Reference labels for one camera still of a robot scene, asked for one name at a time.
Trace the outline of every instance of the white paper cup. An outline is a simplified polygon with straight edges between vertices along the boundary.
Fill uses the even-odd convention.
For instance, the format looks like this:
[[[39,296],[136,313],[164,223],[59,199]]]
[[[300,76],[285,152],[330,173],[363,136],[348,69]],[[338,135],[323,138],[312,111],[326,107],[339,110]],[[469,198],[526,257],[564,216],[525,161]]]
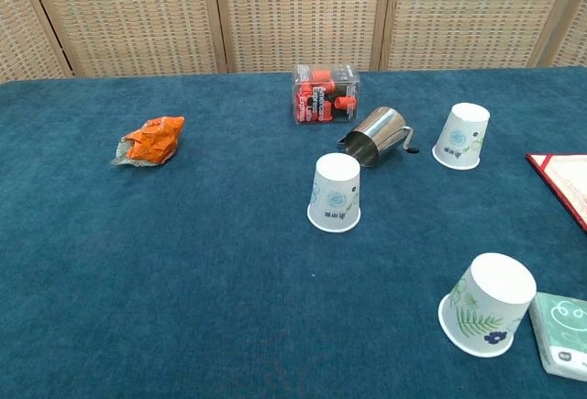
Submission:
[[[470,170],[479,165],[489,122],[489,111],[471,103],[455,104],[432,148],[434,159],[445,167]]]
[[[471,266],[438,307],[438,320],[459,349],[491,358],[505,353],[536,295],[530,271],[507,255],[488,252]]]
[[[316,162],[308,205],[312,224],[326,232],[345,232],[359,223],[360,166],[344,153],[329,153]]]

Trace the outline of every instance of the clear plastic box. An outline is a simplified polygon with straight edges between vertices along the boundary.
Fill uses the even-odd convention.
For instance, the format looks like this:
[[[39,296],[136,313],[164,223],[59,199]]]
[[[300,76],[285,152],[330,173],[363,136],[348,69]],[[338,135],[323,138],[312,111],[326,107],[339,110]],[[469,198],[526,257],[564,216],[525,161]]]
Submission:
[[[298,124],[348,122],[357,116],[359,74],[350,64],[298,64],[292,90]]]

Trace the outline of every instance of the crumpled wrapper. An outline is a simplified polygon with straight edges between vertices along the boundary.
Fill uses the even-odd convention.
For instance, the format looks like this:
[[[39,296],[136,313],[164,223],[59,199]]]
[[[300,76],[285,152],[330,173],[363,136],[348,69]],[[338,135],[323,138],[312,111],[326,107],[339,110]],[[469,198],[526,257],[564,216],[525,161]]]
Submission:
[[[150,119],[142,128],[120,140],[116,157],[110,163],[129,163],[135,167],[154,167],[165,163],[177,150],[183,121],[183,116]]]

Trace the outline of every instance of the mint green package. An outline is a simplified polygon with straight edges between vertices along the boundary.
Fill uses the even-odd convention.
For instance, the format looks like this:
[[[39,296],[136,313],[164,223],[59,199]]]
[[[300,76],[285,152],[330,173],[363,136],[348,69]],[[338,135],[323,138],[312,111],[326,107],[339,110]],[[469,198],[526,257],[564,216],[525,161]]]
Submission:
[[[587,302],[538,292],[529,314],[544,370],[587,382]]]

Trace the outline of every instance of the mug handle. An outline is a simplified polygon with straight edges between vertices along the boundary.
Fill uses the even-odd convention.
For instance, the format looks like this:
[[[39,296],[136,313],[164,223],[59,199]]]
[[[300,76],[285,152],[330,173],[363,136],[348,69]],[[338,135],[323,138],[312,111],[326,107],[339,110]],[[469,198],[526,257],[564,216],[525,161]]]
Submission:
[[[420,150],[417,147],[410,147],[410,141],[414,135],[414,129],[408,126],[404,126],[401,127],[400,130],[407,131],[407,136],[404,139],[404,150],[411,154],[419,152]]]

